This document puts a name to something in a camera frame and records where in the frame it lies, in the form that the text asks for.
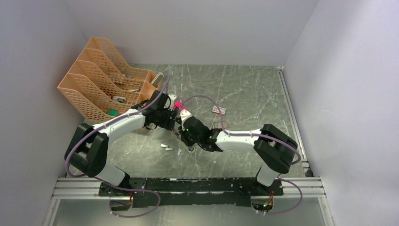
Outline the pink plastic staple remover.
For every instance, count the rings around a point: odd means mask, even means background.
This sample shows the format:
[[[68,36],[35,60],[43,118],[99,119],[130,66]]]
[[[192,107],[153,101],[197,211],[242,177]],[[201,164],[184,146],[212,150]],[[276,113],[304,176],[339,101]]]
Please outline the pink plastic staple remover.
[[[182,101],[181,101],[181,100],[176,101],[176,102],[174,103],[174,108],[175,108],[175,109],[180,109],[180,110],[187,110],[186,107],[182,106]]]

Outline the brown cardboard staple tray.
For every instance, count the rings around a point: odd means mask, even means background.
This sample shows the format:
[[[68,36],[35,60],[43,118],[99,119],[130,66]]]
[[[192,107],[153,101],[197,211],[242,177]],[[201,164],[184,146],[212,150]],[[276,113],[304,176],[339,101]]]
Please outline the brown cardboard staple tray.
[[[227,128],[228,127],[228,122],[227,121],[215,121],[212,123],[212,128],[213,129],[222,129],[222,128]]]

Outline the red white staple box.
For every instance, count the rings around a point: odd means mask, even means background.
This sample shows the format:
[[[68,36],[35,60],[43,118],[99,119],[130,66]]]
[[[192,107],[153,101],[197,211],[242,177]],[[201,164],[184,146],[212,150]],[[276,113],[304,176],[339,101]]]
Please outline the red white staple box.
[[[215,105],[215,106],[213,106],[213,108],[212,108],[212,113],[225,116],[226,109],[225,109],[225,108],[222,108],[222,107],[218,107],[218,106]]]

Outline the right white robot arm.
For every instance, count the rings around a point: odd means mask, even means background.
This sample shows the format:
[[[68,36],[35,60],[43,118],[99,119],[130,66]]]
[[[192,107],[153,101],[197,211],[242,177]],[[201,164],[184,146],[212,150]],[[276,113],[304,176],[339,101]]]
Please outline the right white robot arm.
[[[298,153],[297,142],[272,124],[251,131],[223,131],[210,129],[192,116],[181,122],[178,133],[186,146],[197,144],[208,152],[255,151],[264,162],[254,182],[260,195],[271,190],[279,175],[289,172]]]

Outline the beige black stapler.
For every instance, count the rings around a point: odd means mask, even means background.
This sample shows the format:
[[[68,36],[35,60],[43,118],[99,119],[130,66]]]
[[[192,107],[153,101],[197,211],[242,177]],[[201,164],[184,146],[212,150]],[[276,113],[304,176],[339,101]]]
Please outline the beige black stapler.
[[[184,142],[183,137],[182,137],[182,135],[181,135],[179,132],[173,130],[173,131],[171,131],[171,134],[172,134],[172,136],[178,141],[178,143],[179,143],[180,145],[183,146],[183,148],[184,148],[188,153],[194,153],[194,152],[197,150],[193,145],[187,145],[187,144]]]

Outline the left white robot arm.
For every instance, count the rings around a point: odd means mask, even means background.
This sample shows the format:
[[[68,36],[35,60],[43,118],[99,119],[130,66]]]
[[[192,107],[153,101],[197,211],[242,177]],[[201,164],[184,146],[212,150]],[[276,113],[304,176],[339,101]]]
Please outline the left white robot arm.
[[[176,95],[155,91],[125,113],[93,126],[79,125],[65,153],[66,165],[72,165],[85,176],[111,184],[119,196],[130,190],[128,173],[109,163],[108,149],[117,139],[138,129],[163,128],[173,130],[177,118]]]

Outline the orange mesh file organizer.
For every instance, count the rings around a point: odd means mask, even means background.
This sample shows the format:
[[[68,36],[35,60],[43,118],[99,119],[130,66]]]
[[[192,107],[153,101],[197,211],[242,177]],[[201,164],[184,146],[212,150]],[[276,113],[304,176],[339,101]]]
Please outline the orange mesh file organizer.
[[[130,66],[107,38],[91,37],[57,88],[86,121],[105,122],[115,118],[108,110],[121,115],[161,90],[162,82],[151,85],[156,75]],[[125,97],[127,103],[115,102],[113,96]]]

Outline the silver tape dispenser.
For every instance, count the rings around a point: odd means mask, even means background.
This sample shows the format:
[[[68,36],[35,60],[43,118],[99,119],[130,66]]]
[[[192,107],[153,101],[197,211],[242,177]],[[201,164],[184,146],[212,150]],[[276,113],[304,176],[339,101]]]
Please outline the silver tape dispenser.
[[[121,96],[113,96],[112,100],[118,103],[122,103],[122,104],[126,104],[127,103],[127,99],[125,97],[121,97]]]

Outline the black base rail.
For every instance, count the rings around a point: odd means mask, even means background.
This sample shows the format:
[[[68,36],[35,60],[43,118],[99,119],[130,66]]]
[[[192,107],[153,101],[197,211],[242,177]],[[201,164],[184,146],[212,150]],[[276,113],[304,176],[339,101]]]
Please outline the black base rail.
[[[258,196],[282,196],[282,182],[275,179],[263,186],[256,178],[131,178],[123,191],[101,183],[98,196],[121,201],[132,208],[183,205],[223,205],[250,207]]]

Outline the green round object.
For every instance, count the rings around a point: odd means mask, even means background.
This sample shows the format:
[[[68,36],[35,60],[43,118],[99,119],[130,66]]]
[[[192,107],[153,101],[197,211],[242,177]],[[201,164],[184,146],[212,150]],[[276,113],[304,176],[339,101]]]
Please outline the green round object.
[[[112,117],[117,117],[117,116],[119,115],[119,112],[118,112],[117,110],[115,110],[115,109],[110,109],[110,110],[108,110],[106,113],[107,113],[109,116],[112,116]]]

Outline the grey white device in organizer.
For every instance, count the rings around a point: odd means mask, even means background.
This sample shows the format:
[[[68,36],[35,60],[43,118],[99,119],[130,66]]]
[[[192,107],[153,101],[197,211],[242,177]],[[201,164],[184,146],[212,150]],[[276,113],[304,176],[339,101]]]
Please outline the grey white device in organizer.
[[[154,87],[158,87],[159,84],[162,82],[163,78],[164,78],[163,73],[157,73],[157,75],[152,79],[151,85],[153,85]]]

